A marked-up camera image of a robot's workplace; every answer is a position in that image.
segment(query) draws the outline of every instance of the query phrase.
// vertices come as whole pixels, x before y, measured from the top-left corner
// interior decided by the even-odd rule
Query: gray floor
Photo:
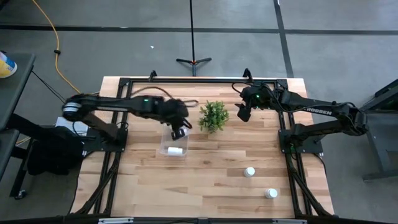
[[[54,23],[71,26],[188,27],[188,1],[183,0],[40,0]],[[280,0],[287,29],[396,30],[398,4],[393,0]],[[277,28],[272,0],[194,1],[197,27]],[[46,24],[29,0],[13,0],[0,11],[0,23]],[[175,58],[190,59],[188,33],[59,32],[60,68],[80,90],[98,91],[105,75],[189,76]],[[73,90],[54,69],[55,37],[47,31],[0,30],[0,49],[37,55],[34,70],[63,96]],[[239,77],[248,67],[256,77],[286,77],[278,34],[198,33],[197,58],[213,57],[199,76]],[[288,35],[294,75],[304,78],[309,97],[352,101],[362,105],[398,78],[398,36]],[[60,116],[58,101],[30,77],[17,112],[39,124]],[[315,122],[326,121],[314,116]],[[398,222],[398,179],[364,183],[361,176],[377,171],[366,137],[343,134],[323,141],[328,183],[335,213],[341,217]],[[29,196],[15,201],[7,193],[18,162],[12,160],[0,182],[0,219],[66,214],[76,186],[67,177],[29,176]]]

